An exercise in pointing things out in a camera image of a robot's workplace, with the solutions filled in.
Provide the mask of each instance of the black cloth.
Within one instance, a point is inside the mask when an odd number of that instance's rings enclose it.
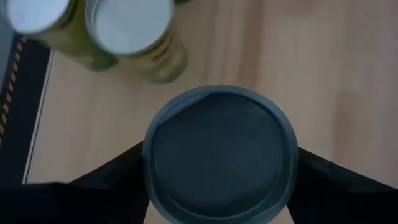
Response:
[[[142,143],[69,184],[0,190],[0,223],[144,222]],[[398,223],[397,190],[300,150],[288,208],[301,223]]]

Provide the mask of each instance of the black mat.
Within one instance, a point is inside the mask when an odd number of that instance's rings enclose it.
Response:
[[[21,185],[50,49],[15,35],[0,94],[0,187]]]

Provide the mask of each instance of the black fabric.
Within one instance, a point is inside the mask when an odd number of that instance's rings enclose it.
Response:
[[[398,191],[300,149],[287,207],[295,224],[398,223]]]
[[[142,143],[70,184],[0,190],[0,223],[144,223]]]
[[[31,40],[24,44],[20,53],[0,148],[0,187],[15,187],[22,183],[49,55],[50,49]],[[10,66],[13,60],[14,54],[10,56]],[[8,86],[9,79],[8,75],[4,85]]]

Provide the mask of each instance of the orange stripe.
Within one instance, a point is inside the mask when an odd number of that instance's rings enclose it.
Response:
[[[4,108],[5,112],[8,113],[9,108],[8,108],[8,104],[7,103],[5,103],[3,105],[3,108]]]
[[[18,44],[17,44],[17,49],[18,49],[19,51],[21,51],[21,50],[22,50],[22,44],[18,43]]]
[[[10,83],[8,83],[8,90],[12,93],[14,91],[14,87],[13,85]]]
[[[15,54],[15,60],[16,60],[17,62],[19,62],[20,59],[21,59],[21,57],[19,56],[18,53],[16,53],[16,54]]]
[[[16,63],[14,63],[14,71],[18,72],[18,65]]]
[[[14,72],[11,74],[11,81],[15,82],[15,74],[14,74]]]
[[[11,96],[9,93],[7,93],[7,102],[10,103],[11,102]]]

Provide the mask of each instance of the lid rim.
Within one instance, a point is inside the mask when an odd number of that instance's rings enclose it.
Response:
[[[259,103],[261,106],[265,107],[272,115],[275,116],[275,119],[277,119],[277,122],[279,123],[279,126],[281,128],[281,134],[284,134],[286,137],[286,143],[287,143],[287,148],[286,150],[289,150],[291,153],[291,157],[289,159],[289,176],[288,176],[288,181],[286,183],[285,189],[283,191],[283,194],[279,201],[268,208],[267,210],[264,210],[261,213],[258,213],[257,215],[254,215],[250,219],[246,220],[245,223],[254,223],[258,219],[262,219],[262,221],[266,221],[267,217],[269,219],[272,219],[274,216],[273,214],[278,214],[284,207],[284,205],[287,203],[288,199],[292,195],[293,192],[293,187],[297,175],[297,164],[298,164],[298,146],[297,146],[297,140],[295,138],[295,134],[293,132],[293,128],[291,124],[289,123],[289,120],[286,118],[286,116],[283,114],[283,112],[270,100],[267,98],[261,96],[258,93],[255,93],[251,90],[247,90],[241,87],[237,86],[228,86],[228,85],[222,85],[222,86],[203,86],[199,87],[193,90],[188,90],[185,93],[182,93],[181,95],[175,97],[171,101],[169,101],[163,108],[156,114],[155,118],[152,120],[151,124],[148,127],[145,140],[144,140],[144,150],[143,150],[143,158],[145,160],[144,163],[144,174],[145,174],[145,183],[147,187],[148,194],[150,196],[150,199],[152,200],[153,204],[155,205],[156,209],[169,221],[173,222],[180,222],[181,220],[177,220],[177,217],[173,216],[172,213],[168,212],[168,209],[164,207],[164,205],[159,201],[159,198],[157,196],[157,193],[155,191],[155,186],[154,186],[154,179],[156,179],[156,176],[152,173],[151,169],[154,166],[152,156],[153,156],[153,144],[152,141],[154,140],[154,136],[156,133],[156,129],[158,125],[162,122],[165,121],[165,119],[170,118],[169,113],[176,113],[173,111],[174,107],[176,107],[179,103],[184,102],[186,99],[189,99],[190,97],[198,96],[198,95],[210,95],[212,93],[232,93],[236,95],[241,95],[243,97],[246,97],[250,100],[255,101],[256,103]],[[235,214],[232,216],[228,217],[208,217],[205,215],[199,215],[196,213],[193,213],[191,211],[188,211],[190,215],[194,215],[198,218],[203,218],[203,219],[209,219],[209,220],[219,220],[219,221],[226,221],[230,220],[233,218],[239,218],[243,215],[247,215],[248,213],[252,212],[254,209],[256,209],[257,206],[254,206],[250,208],[249,210],[244,211],[243,213]]]

